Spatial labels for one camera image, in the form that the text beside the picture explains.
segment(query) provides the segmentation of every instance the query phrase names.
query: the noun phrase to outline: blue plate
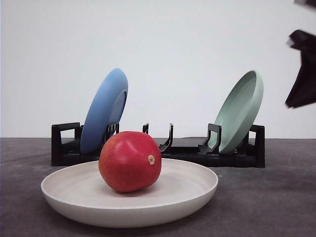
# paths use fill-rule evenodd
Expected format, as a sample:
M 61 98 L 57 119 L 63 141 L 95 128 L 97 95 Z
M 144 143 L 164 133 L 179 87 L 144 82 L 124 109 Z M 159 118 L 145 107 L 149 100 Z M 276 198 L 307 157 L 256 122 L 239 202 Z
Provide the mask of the blue plate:
M 125 107 L 128 82 L 124 72 L 116 68 L 103 80 L 84 122 L 80 152 L 94 152 L 103 142 L 107 125 L 118 123 Z

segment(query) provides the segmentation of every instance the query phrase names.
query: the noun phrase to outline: white bowl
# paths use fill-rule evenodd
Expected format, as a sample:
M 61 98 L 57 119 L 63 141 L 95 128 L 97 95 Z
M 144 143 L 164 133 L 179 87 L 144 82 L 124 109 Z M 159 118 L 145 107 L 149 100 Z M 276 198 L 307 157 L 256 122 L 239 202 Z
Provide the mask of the white bowl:
M 158 180 L 131 193 L 112 190 L 102 179 L 98 161 L 63 168 L 41 183 L 47 202 L 60 214 L 85 224 L 134 228 L 178 220 L 212 198 L 217 175 L 204 166 L 162 159 Z

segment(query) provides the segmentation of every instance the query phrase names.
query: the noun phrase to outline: green plate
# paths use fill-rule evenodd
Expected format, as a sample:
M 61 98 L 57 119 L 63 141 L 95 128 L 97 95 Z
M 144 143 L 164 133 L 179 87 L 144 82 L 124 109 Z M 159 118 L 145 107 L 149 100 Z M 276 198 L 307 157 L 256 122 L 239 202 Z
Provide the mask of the green plate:
M 233 153 L 246 136 L 258 114 L 263 97 L 263 82 L 256 71 L 246 73 L 234 86 L 215 120 L 222 127 L 219 153 Z M 208 146 L 216 144 L 217 134 L 211 132 Z

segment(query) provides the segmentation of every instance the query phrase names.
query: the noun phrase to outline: dish rack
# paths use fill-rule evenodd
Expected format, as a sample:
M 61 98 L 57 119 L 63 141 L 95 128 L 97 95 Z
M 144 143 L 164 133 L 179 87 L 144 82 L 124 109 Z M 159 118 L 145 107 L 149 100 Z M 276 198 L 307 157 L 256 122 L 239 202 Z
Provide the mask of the dish rack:
M 84 125 L 79 122 L 55 124 L 51 127 L 51 165 L 52 166 L 70 166 L 99 159 L 101 149 L 104 143 L 114 133 L 119 133 L 119 123 L 107 126 L 103 142 L 92 153 L 80 153 L 80 138 Z M 74 140 L 62 143 L 61 131 L 75 130 Z M 143 125 L 143 132 L 148 134 L 149 124 Z M 251 132 L 255 132 L 254 144 L 249 142 L 249 132 L 244 139 L 235 148 L 231 154 L 220 154 L 222 127 L 209 123 L 207 126 L 207 138 L 197 146 L 172 146 L 173 142 L 173 124 L 169 125 L 169 137 L 163 144 L 159 145 L 161 157 L 186 160 L 201 164 L 206 167 L 265 167 L 265 127 L 252 125 Z M 208 147 L 208 141 L 211 138 L 211 132 L 217 134 L 216 144 L 213 148 Z

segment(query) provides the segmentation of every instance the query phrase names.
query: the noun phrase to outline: black plastic object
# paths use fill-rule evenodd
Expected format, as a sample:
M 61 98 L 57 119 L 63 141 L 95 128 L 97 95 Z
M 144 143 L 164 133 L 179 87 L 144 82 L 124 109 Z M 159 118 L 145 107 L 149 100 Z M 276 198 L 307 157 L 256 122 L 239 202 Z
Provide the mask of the black plastic object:
M 73 141 L 62 143 L 61 131 L 75 130 L 75 139 Z M 51 127 L 51 165 L 52 166 L 70 166 L 74 164 L 95 161 L 99 159 L 101 149 L 104 143 L 115 132 L 119 133 L 119 124 L 109 124 L 106 128 L 103 143 L 92 153 L 80 153 L 80 139 L 83 125 L 79 122 L 55 124 Z
M 297 108 L 316 102 L 316 36 L 301 30 L 290 35 L 290 47 L 301 51 L 301 68 L 285 101 Z
M 56 124 L 52 126 L 51 139 L 51 165 L 52 166 L 69 166 L 99 159 L 103 144 L 93 153 L 80 153 L 80 136 L 83 125 L 80 123 Z M 75 139 L 68 143 L 62 144 L 61 131 L 75 130 Z M 148 134 L 149 124 L 143 126 L 143 132 Z M 211 138 L 211 131 L 217 133 L 216 145 L 213 148 L 208 147 L 207 143 Z M 249 133 L 242 142 L 236 147 L 232 155 L 219 154 L 221 144 L 221 126 L 208 124 L 206 140 L 196 147 L 175 147 L 173 142 L 173 124 L 169 126 L 169 137 L 165 143 L 159 146 L 163 158 L 172 158 L 186 160 L 198 163 L 207 167 L 265 167 L 265 127 L 253 125 L 250 129 L 256 133 L 254 145 L 249 143 Z M 110 124 L 107 126 L 104 142 L 114 133 L 119 133 L 119 124 Z
M 217 133 L 216 145 L 213 148 L 210 148 L 207 145 L 211 137 L 211 131 Z M 221 126 L 209 123 L 207 128 L 207 138 L 202 144 L 197 147 L 175 147 L 172 146 L 173 125 L 171 123 L 169 138 L 159 147 L 162 157 L 186 160 L 207 167 L 265 167 L 264 126 L 252 125 L 250 131 L 256 133 L 254 145 L 249 143 L 249 133 L 247 133 L 232 155 L 219 154 L 218 148 L 221 144 L 221 131 Z

